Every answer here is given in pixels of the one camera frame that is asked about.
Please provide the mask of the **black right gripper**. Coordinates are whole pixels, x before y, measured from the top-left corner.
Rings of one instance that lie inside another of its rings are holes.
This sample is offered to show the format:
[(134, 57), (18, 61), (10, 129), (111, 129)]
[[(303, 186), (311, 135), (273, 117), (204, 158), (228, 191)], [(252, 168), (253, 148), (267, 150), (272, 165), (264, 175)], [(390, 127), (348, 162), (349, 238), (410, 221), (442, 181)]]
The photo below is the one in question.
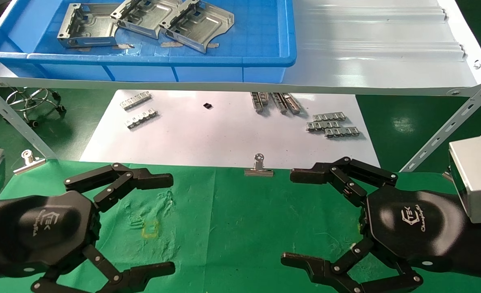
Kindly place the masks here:
[(348, 272), (376, 251), (376, 241), (370, 238), (363, 238), (335, 262), (284, 252), (281, 264), (303, 269), (312, 283), (333, 287), (339, 293), (410, 293), (424, 283), (411, 266), (454, 267), (452, 249), (467, 223), (458, 196), (383, 187), (368, 196), (366, 212), (370, 235), (387, 256), (399, 258), (392, 262), (397, 276), (362, 283), (350, 277)]

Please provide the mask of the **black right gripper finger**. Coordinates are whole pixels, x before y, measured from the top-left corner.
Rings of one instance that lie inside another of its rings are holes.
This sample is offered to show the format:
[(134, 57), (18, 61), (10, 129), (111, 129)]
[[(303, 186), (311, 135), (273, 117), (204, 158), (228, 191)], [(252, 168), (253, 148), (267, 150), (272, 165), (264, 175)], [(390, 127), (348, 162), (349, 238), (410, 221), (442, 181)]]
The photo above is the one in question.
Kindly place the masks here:
[(385, 185), (394, 187), (398, 176), (362, 161), (343, 157), (332, 163), (317, 162), (311, 169), (294, 168), (290, 172), (290, 180), (301, 184), (330, 184), (354, 206), (365, 206), (367, 192), (355, 180), (378, 188)]

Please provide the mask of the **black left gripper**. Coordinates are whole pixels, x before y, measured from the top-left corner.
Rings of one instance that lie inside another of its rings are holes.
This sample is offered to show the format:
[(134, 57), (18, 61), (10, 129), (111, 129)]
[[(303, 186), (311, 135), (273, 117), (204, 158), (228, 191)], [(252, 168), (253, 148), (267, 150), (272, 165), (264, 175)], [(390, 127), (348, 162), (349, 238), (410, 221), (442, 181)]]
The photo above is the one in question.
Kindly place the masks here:
[[(171, 187), (172, 174), (113, 163), (69, 177), (64, 185), (68, 192), (63, 195), (0, 200), (0, 278), (46, 271), (32, 284), (32, 292), (82, 293), (57, 281), (89, 260), (107, 279), (99, 293), (140, 293), (152, 278), (175, 273), (173, 262), (118, 271), (94, 246), (101, 229), (99, 212), (108, 211), (134, 189)], [(81, 194), (103, 186), (94, 203)]]

